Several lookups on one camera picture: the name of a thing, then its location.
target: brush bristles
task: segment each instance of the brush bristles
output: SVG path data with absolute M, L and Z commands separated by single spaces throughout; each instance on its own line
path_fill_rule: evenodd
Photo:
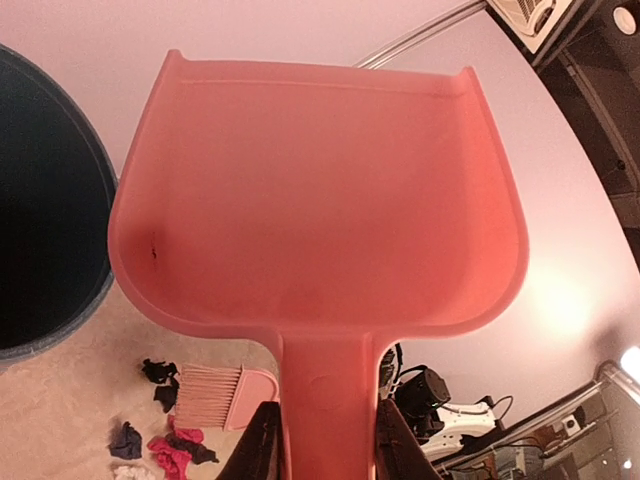
M 184 365 L 176 402 L 176 428 L 224 427 L 241 375 L 240 368 Z

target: trash can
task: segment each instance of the trash can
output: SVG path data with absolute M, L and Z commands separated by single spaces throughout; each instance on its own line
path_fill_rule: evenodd
M 80 109 L 0 46 L 0 368 L 67 338 L 105 297 L 115 190 Z

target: black cloth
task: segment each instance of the black cloth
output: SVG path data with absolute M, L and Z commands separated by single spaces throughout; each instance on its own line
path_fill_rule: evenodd
M 123 460 L 142 458 L 142 435 L 129 422 L 124 422 L 109 445 L 109 452 L 113 457 Z
M 145 358 L 142 367 L 142 371 L 150 382 L 158 385 L 162 385 L 167 379 L 173 378 L 178 373 L 176 364 L 171 362 L 169 365 L 165 365 L 166 362 L 152 362 L 150 359 Z
M 178 400 L 178 389 L 180 388 L 180 384 L 173 377 L 169 378 L 169 383 L 170 385 L 156 387 L 156 392 L 153 396 L 154 400 L 157 400 L 162 404 L 162 411 L 164 413 L 169 413 L 169 410 L 173 408 Z
M 216 457 L 216 452 L 209 450 L 201 443 L 185 440 L 176 436 L 175 433 L 170 433 L 164 438 L 171 448 L 189 452 L 191 454 L 191 461 L 196 465 L 200 465 L 204 462 L 220 463 L 220 460 Z

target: white cloth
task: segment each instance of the white cloth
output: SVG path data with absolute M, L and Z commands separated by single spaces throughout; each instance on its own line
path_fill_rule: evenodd
M 118 467 L 113 471 L 115 480 L 156 480 L 156 476 L 144 467 Z

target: light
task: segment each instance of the light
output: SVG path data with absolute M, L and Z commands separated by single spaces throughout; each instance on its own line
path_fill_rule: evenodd
M 631 378 L 640 383 L 640 348 L 631 347 L 624 352 L 620 359 L 620 366 Z
M 618 29 L 625 35 L 633 35 L 638 30 L 636 19 L 628 8 L 614 8 L 613 21 L 615 22 L 616 27 L 618 27 Z

